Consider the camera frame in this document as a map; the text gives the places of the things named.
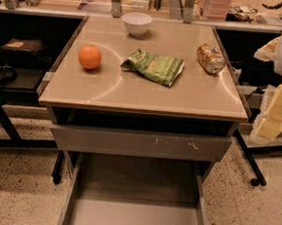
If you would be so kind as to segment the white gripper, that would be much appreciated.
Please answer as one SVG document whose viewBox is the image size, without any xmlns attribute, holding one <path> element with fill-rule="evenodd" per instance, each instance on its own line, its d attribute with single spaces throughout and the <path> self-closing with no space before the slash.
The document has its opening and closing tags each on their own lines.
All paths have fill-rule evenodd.
<svg viewBox="0 0 282 225">
<path fill-rule="evenodd" d="M 274 61 L 278 41 L 279 36 L 257 49 L 254 58 L 266 62 Z M 267 118 L 259 117 L 255 121 L 254 130 L 257 136 L 272 140 L 282 133 L 282 85 L 274 91 L 266 116 Z"/>
</svg>

